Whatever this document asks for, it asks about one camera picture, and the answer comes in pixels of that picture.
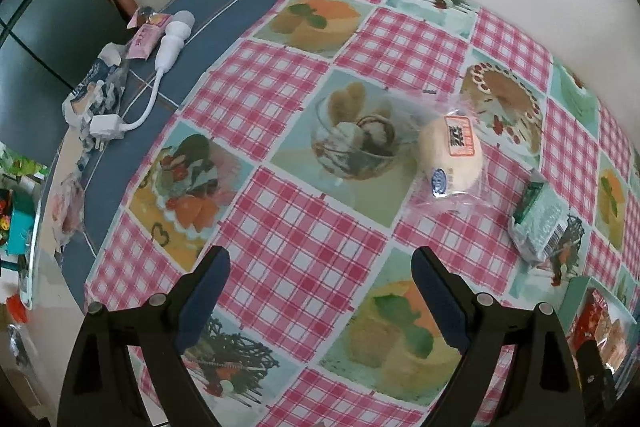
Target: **white power cord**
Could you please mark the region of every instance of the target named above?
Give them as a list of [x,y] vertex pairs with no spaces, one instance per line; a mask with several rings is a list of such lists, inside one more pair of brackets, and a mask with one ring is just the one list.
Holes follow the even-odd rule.
[[180,11],[172,17],[171,22],[166,26],[164,37],[160,41],[160,49],[156,55],[156,76],[154,85],[151,89],[151,97],[146,104],[145,111],[135,122],[126,123],[118,114],[100,114],[94,116],[89,126],[89,133],[97,140],[108,141],[119,139],[124,136],[127,131],[131,131],[140,127],[151,114],[151,110],[156,103],[158,90],[160,89],[160,80],[162,76],[169,71],[175,64],[178,54],[184,47],[184,41],[191,35],[191,28],[195,18],[186,10]]

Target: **tablecloth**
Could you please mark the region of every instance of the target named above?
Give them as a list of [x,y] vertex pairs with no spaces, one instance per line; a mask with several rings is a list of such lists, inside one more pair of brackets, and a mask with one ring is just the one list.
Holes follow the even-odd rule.
[[[421,422],[459,360],[411,281],[422,245],[506,305],[557,308],[568,280],[585,274],[634,309],[638,152],[545,47],[470,0],[210,4],[168,7],[191,9],[194,33],[149,120],[92,159],[86,238],[68,247],[63,272],[80,302],[135,307],[209,245],[225,247],[230,278],[185,357],[223,426]],[[133,71],[129,121],[146,105],[152,58]],[[417,176],[408,156],[366,174],[351,165],[338,172],[347,181],[319,160],[318,111],[332,97],[364,98],[376,114],[385,94],[416,89],[474,101],[497,217],[408,214]],[[528,271],[506,231],[532,169],[584,227],[559,274]],[[90,255],[74,264],[75,251]],[[393,318],[407,312],[404,323]],[[492,417],[511,354],[503,349],[479,424]],[[154,395],[143,365],[140,386]]]

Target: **metal screw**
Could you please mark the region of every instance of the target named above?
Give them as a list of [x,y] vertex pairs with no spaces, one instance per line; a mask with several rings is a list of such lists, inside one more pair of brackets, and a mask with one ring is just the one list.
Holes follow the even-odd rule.
[[540,311],[545,315],[552,315],[554,312],[553,306],[548,302],[540,302],[538,308],[540,308]]
[[494,298],[488,293],[479,293],[476,296],[478,303],[482,306],[491,306],[494,303]]
[[95,301],[89,304],[86,311],[87,313],[89,313],[89,315],[97,315],[102,311],[102,308],[103,308],[102,303]]
[[166,295],[164,293],[154,293],[149,297],[149,304],[152,306],[162,306],[166,302]]

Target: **pink snack wrapper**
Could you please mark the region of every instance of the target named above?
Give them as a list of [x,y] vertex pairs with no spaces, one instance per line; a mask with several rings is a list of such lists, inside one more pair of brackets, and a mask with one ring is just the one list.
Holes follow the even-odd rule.
[[149,22],[140,26],[129,46],[127,58],[144,58],[147,60],[151,52],[158,44],[164,29],[171,20],[167,13],[155,13],[149,18]]

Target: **open box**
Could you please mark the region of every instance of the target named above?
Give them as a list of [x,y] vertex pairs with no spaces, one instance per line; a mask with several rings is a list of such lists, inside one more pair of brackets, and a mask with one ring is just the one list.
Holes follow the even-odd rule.
[[[569,336],[571,333],[572,324],[582,313],[590,289],[596,289],[607,301],[611,322],[614,323],[616,320],[620,320],[623,331],[625,331],[626,350],[632,349],[638,342],[638,325],[633,315],[616,296],[593,277],[580,276],[571,279],[566,295],[564,296],[564,301],[558,312],[558,318],[562,324],[564,334]],[[613,373],[622,368],[622,365],[620,365],[616,367],[614,371],[614,368],[607,364],[606,360],[603,360],[603,362],[612,369]]]

